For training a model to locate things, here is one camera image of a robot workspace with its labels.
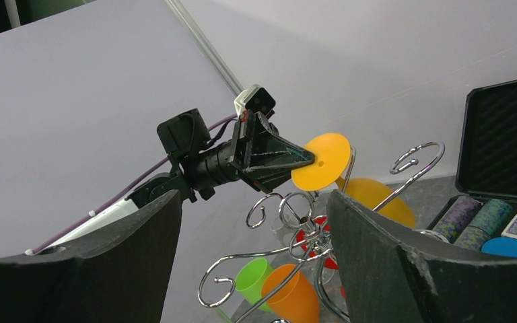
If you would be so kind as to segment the yellow plastic wine glass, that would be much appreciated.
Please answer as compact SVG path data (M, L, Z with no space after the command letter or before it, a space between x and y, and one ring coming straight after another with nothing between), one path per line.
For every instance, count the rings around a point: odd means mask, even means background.
M348 139L339 133L325 133L309 141L305 149L314 154L314 162L291 171L294 185L303 191L321 190L331 184L343 188L345 180L341 175L352 155ZM392 192L391 188L371 178L351 178L346 186L346 195L369 209L377 206ZM399 197L390 201L378 213L411 229L415 227L412 210Z

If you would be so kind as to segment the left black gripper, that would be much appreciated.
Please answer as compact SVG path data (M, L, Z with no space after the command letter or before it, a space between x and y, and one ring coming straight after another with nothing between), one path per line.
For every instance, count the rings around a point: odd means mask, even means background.
M314 163L311 151L280 137L263 113L252 110L236 121L231 148L229 165L237 177L265 193L288 181L292 170Z

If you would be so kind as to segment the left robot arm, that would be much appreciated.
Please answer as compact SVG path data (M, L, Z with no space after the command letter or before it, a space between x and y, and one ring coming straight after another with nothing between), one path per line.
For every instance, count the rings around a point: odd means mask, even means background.
M215 188L241 180L257 192L271 193L291 171L314 163L314 154L279 136L270 112L247 110L213 124L211 137L197 109L158 126L167 156L114 198L39 247L68 242L142 209L170 190L182 201L209 200Z

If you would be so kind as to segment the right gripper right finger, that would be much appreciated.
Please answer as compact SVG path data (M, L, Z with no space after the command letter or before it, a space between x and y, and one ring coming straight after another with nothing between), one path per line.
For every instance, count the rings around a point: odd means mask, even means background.
M352 322L517 322L517 258L433 239L338 190L326 214Z

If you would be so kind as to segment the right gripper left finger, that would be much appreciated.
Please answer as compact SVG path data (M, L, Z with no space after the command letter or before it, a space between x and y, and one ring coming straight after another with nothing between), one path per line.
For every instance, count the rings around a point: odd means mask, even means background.
M159 322L181 223L173 190L50 252L0 258L0 322Z

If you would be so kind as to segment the green plastic wine glass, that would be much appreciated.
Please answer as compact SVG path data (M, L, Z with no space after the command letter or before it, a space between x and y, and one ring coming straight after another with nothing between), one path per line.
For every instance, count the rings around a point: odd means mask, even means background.
M261 299L261 290L273 272L266 258L255 258L245 264L235 278L235 290L251 305Z

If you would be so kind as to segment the orange plastic wine glass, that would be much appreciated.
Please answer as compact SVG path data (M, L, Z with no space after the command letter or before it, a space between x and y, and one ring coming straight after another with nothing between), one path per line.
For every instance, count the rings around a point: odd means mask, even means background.
M263 283L261 295L264 297L276 288L295 267L294 264L284 264L276 268ZM266 303L279 317L292 323L319 322L320 309L316 292L301 271L298 271Z

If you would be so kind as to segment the red plastic wine glass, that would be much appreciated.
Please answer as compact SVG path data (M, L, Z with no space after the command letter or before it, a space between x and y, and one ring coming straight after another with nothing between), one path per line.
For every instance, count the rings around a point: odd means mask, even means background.
M313 222L319 226L320 233L314 237L314 234L311 233L311 230L307 224L305 228L298 230L294 239L294 243L304 242L300 246L303 251L306 251L308 247L311 246L312 249L307 258L321 260L321 254L333 247L330 228L328 221L326 220L326 215L315 216ZM326 287L328 284L332 284L332 280L337 277L339 270L333 251L327 252L325 256L326 258L322 261L322 270L319 274L321 285L324 287Z

